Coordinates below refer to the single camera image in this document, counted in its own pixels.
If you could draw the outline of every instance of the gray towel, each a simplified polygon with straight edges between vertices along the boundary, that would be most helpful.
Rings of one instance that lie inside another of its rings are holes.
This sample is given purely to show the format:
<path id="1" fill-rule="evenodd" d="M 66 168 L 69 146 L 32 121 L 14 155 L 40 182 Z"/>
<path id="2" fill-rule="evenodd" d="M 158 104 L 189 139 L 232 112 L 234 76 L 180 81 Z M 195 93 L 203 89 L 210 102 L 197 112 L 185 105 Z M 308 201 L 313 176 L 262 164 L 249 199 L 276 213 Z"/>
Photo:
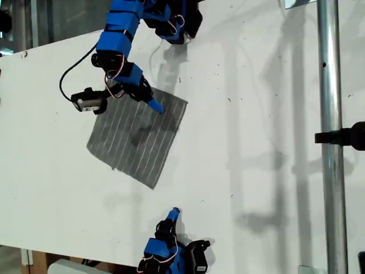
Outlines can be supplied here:
<path id="1" fill-rule="evenodd" d="M 165 113 L 153 111 L 128 95 L 109 99 L 107 111 L 98 115 L 87 143 L 91 154 L 153 189 L 185 114 L 187 102 L 153 88 Z"/>

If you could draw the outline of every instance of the floor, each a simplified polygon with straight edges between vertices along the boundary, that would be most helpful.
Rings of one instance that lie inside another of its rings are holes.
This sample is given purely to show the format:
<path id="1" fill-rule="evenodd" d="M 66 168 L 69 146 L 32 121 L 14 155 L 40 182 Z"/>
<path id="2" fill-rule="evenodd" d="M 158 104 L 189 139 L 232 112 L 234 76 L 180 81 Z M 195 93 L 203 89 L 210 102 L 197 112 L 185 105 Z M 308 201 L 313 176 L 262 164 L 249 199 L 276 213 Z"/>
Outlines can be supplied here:
<path id="1" fill-rule="evenodd" d="M 21 252 L 19 248 L 0 246 L 0 273 L 21 274 Z"/>

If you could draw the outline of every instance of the metal pole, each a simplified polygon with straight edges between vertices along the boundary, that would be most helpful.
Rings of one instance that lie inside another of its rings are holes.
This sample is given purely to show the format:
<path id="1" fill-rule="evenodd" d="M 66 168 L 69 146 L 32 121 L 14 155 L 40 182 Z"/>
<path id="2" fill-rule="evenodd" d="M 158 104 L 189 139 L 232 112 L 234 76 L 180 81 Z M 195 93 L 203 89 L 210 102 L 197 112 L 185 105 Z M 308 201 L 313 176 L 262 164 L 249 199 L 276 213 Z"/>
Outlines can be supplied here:
<path id="1" fill-rule="evenodd" d="M 342 128 L 338 0 L 317 0 L 322 132 Z M 343 148 L 322 145 L 328 274 L 348 274 Z"/>

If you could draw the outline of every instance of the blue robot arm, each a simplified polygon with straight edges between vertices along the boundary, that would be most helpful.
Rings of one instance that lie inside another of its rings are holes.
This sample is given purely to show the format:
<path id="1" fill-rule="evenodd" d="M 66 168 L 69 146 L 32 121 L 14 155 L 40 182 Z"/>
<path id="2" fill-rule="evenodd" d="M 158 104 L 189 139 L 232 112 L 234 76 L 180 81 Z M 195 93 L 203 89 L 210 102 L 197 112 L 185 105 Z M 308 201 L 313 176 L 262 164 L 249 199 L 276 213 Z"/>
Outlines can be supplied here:
<path id="1" fill-rule="evenodd" d="M 148 27 L 156 29 L 161 39 L 171 44 L 183 44 L 184 33 L 194 38 L 202 22 L 198 10 L 201 0 L 113 0 L 107 22 L 91 62 L 105 71 L 105 79 L 117 82 L 112 88 L 94 92 L 91 88 L 75 94 L 71 101 L 79 111 L 93 110 L 103 113 L 107 98 L 128 94 L 136 101 L 143 101 L 159 113 L 163 106 L 153 98 L 152 89 L 136 64 L 128 62 L 132 42 L 138 25 L 143 19 Z"/>
<path id="2" fill-rule="evenodd" d="M 205 274 L 208 264 L 204 251 L 209 241 L 193 241 L 185 246 L 177 240 L 176 222 L 180 210 L 176 207 L 156 227 L 155 239 L 150 238 L 140 262 L 139 274 Z"/>

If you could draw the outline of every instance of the white table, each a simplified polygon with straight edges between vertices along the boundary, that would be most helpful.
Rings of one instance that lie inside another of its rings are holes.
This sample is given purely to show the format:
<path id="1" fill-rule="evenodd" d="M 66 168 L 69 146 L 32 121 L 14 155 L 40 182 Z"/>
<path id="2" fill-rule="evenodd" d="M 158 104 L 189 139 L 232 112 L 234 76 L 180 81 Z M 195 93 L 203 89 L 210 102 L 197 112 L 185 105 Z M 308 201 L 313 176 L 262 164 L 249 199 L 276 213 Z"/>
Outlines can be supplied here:
<path id="1" fill-rule="evenodd" d="M 95 115 L 58 90 L 92 33 L 0 59 L 0 244 L 137 265 L 176 206 L 178 233 L 214 242 L 210 273 L 326 268 L 316 4 L 207 0 L 187 62 L 144 24 L 129 60 L 189 102 L 154 191 L 86 149 Z M 365 6 L 340 2 L 344 126 L 365 117 Z M 103 88 L 87 59 L 71 95 Z M 344 150 L 350 273 L 365 250 L 365 154 Z"/>

